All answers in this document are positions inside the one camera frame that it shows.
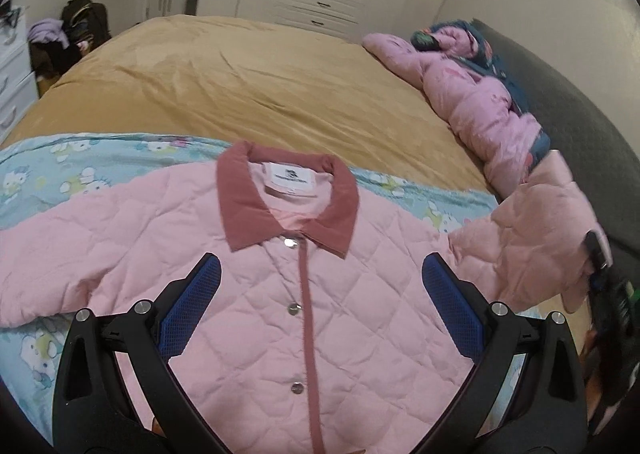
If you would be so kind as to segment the Hello Kitty blue blanket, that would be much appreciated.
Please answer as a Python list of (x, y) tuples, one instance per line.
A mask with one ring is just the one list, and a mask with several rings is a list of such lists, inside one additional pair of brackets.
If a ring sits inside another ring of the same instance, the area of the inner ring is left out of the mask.
[[(79, 133), (37, 136), (1, 153), (1, 226), (9, 229), (79, 194), (100, 192), (151, 171), (216, 159), (221, 140), (149, 133)], [(487, 216), (495, 196), (450, 191), (382, 172), (354, 168), (357, 183), (401, 206), (441, 233)], [(52, 438), (52, 403), (58, 360), (70, 318), (50, 316), (1, 332), (1, 379), (32, 426)]]

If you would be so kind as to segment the lavender clothes pile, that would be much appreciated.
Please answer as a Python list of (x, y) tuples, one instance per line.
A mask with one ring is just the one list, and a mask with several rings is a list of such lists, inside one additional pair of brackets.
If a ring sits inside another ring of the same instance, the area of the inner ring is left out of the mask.
[(27, 40), (31, 44), (52, 44), (58, 42), (66, 49), (70, 42), (63, 29), (64, 23), (55, 18), (45, 18), (32, 25), (27, 33)]

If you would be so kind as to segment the black backpack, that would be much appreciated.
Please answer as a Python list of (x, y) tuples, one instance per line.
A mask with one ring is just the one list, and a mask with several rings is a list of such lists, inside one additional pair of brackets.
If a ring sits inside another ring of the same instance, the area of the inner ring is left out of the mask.
[(103, 3), (93, 0), (70, 0), (61, 14), (63, 30), (69, 42), (88, 44), (90, 51), (112, 38), (108, 14)]

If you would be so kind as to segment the white drawer cabinet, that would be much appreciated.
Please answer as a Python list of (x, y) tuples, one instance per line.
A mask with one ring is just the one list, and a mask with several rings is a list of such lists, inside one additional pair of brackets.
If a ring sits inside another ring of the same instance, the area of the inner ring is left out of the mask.
[(30, 62), (24, 10), (17, 6), (9, 23), (1, 23), (0, 140), (4, 142), (39, 99)]

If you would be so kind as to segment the tan bed cover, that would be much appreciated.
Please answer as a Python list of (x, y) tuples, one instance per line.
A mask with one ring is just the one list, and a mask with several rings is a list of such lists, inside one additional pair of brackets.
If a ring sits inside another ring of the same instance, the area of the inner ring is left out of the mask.
[(358, 44), (220, 16), (153, 18), (85, 56), (9, 135), (156, 133), (247, 140), (447, 190), (480, 162), (423, 94)]

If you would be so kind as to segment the pink and teal comforter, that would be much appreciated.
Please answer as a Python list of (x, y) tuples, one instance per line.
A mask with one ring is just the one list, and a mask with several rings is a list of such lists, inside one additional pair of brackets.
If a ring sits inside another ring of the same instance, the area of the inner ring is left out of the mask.
[(482, 162), (484, 176), (509, 196), (550, 150), (524, 92), (489, 41), (466, 21), (417, 30), (408, 40), (369, 34), (363, 47), (426, 96), (436, 115)]

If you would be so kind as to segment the pink quilted jacket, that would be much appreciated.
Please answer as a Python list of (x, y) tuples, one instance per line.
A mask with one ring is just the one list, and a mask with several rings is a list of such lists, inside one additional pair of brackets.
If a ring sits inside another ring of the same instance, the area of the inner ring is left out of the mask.
[(221, 284), (175, 372), (228, 448), (407, 453), (471, 367), (422, 284), (424, 258), (513, 311), (558, 296), (572, 312), (597, 226), (558, 152), (489, 216), (441, 233), (336, 157), (239, 142), (4, 230), (1, 323), (126, 311), (214, 254)]

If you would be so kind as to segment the dark grey quilted headboard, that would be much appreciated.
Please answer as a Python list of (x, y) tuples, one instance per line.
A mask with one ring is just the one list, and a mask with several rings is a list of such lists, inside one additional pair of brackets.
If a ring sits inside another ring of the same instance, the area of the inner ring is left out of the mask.
[(506, 76), (563, 154), (614, 249), (639, 255), (639, 159), (588, 96), (537, 55), (480, 20)]

